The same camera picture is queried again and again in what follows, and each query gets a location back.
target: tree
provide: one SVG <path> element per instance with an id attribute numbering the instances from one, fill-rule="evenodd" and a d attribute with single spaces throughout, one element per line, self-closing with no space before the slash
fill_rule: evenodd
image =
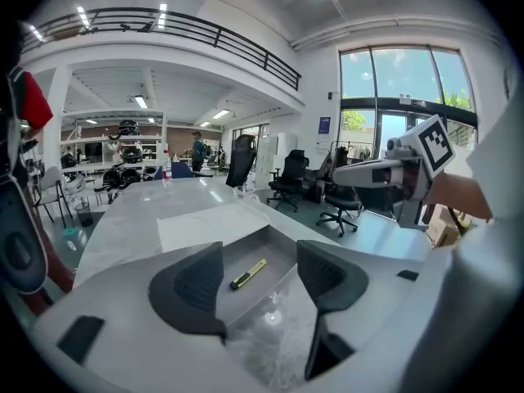
<path id="1" fill-rule="evenodd" d="M 472 111 L 473 104 L 471 98 L 466 96 L 466 91 L 464 89 L 460 91 L 460 94 L 461 96 L 459 96 L 457 93 L 451 93 L 450 96 L 447 92 L 444 92 L 445 104 L 447 106 L 454 106 L 466 111 Z M 442 103 L 439 97 L 436 99 L 436 101 L 437 103 Z"/>
<path id="2" fill-rule="evenodd" d="M 364 122 L 366 118 L 358 111 L 342 111 L 342 129 L 360 131 Z"/>

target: ceiling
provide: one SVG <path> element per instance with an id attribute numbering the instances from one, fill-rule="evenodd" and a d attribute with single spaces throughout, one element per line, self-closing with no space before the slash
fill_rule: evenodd
<path id="1" fill-rule="evenodd" d="M 45 95 L 52 82 L 52 70 L 35 75 Z M 118 123 L 162 118 L 167 112 L 171 124 L 227 125 L 256 115 L 281 115 L 280 106 L 263 93 L 218 75 L 183 65 L 148 61 L 94 61 L 75 68 L 67 89 L 64 126 L 75 120 Z M 148 110 L 142 110 L 134 96 L 142 95 Z M 212 116 L 226 109 L 230 114 L 218 120 Z M 81 115 L 71 113 L 87 111 Z"/>

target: helmet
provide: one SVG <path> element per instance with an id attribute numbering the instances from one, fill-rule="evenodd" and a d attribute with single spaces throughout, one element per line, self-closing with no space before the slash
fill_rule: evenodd
<path id="1" fill-rule="evenodd" d="M 153 180 L 155 177 L 155 174 L 156 174 L 156 167 L 152 167 L 152 166 L 146 167 L 142 174 L 142 180 L 143 181 Z"/>
<path id="2" fill-rule="evenodd" d="M 138 123 L 134 120 L 123 120 L 118 126 L 119 135 L 139 135 Z"/>
<path id="3" fill-rule="evenodd" d="M 103 186 L 116 189 L 121 184 L 120 173 L 116 169 L 109 169 L 104 173 Z"/>
<path id="4" fill-rule="evenodd" d="M 76 166 L 76 159 L 70 153 L 66 153 L 60 158 L 60 163 L 62 169 L 67 169 L 68 167 Z"/>
<path id="5" fill-rule="evenodd" d="M 85 189 L 85 178 L 81 174 L 70 176 L 65 182 L 65 193 L 73 195 Z"/>
<path id="6" fill-rule="evenodd" d="M 120 189 L 125 189 L 131 183 L 140 182 L 140 174 L 136 169 L 125 169 L 120 172 Z"/>
<path id="7" fill-rule="evenodd" d="M 142 161 L 142 150 L 137 147 L 127 147 L 122 152 L 122 159 L 125 163 L 138 163 Z"/>

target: office chair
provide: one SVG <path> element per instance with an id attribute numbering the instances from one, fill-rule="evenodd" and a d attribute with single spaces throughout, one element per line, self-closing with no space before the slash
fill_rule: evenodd
<path id="1" fill-rule="evenodd" d="M 213 178 L 212 174 L 203 174 L 201 172 L 193 172 L 187 163 L 176 162 L 171 163 L 171 178 L 182 179 L 182 178 Z M 162 180 L 162 167 L 159 167 L 153 176 L 153 180 Z"/>
<path id="2" fill-rule="evenodd" d="M 271 172 L 273 181 L 269 182 L 269 186 L 275 191 L 273 195 L 275 198 L 268 198 L 266 202 L 269 204 L 270 201 L 280 201 L 275 210 L 278 210 L 278 207 L 285 202 L 295 208 L 297 212 L 298 207 L 294 200 L 302 188 L 304 171 L 308 165 L 309 159 L 304 157 L 304 150 L 291 150 L 289 156 L 286 157 L 282 176 L 278 176 L 278 171 Z"/>
<path id="3" fill-rule="evenodd" d="M 353 233 L 358 230 L 359 226 L 342 218 L 342 213 L 344 212 L 348 214 L 350 218 L 354 218 L 350 213 L 348 213 L 348 211 L 358 211 L 358 217 L 360 216 L 360 212 L 363 209 L 362 204 L 356 201 L 356 193 L 352 187 L 339 187 L 337 185 L 332 185 L 331 189 L 324 197 L 324 200 L 330 206 L 338 208 L 338 212 L 336 214 L 326 212 L 320 213 L 320 219 L 317 221 L 318 226 L 320 225 L 320 223 L 327 223 L 330 221 L 337 222 L 341 228 L 341 232 L 338 233 L 338 237 L 344 236 L 344 224 L 350 225 L 352 227 L 351 230 L 353 231 Z"/>
<path id="4" fill-rule="evenodd" d="M 231 153 L 226 185 L 241 187 L 247 179 L 251 166 L 256 158 L 255 136 L 244 134 L 235 140 L 235 148 Z"/>
<path id="5" fill-rule="evenodd" d="M 60 199 L 64 200 L 65 207 L 71 219 L 73 219 L 73 215 L 71 214 L 69 206 L 67 205 L 67 200 L 64 196 L 64 191 L 62 190 L 63 178 L 64 177 L 62 173 L 56 166 L 50 167 L 46 171 L 46 174 L 43 176 L 42 180 L 40 181 L 39 187 L 38 185 L 34 187 L 36 189 L 36 192 L 38 193 L 38 200 L 34 203 L 34 206 L 37 208 L 37 210 L 38 207 L 42 206 L 46 210 L 47 215 L 51 219 L 51 222 L 54 223 L 55 220 L 52 219 L 51 214 L 49 214 L 47 204 L 57 202 L 58 208 L 60 209 L 60 216 L 62 217 L 62 223 L 64 224 L 64 228 L 66 228 L 66 220 L 64 219 L 64 213 L 62 211 Z"/>

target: red cloth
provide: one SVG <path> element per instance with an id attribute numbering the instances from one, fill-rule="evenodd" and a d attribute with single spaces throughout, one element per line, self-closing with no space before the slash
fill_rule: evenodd
<path id="1" fill-rule="evenodd" d="M 33 76 L 26 71 L 22 74 L 25 78 L 25 98 L 21 119 L 26 120 L 32 129 L 42 129 L 52 118 L 51 108 Z"/>

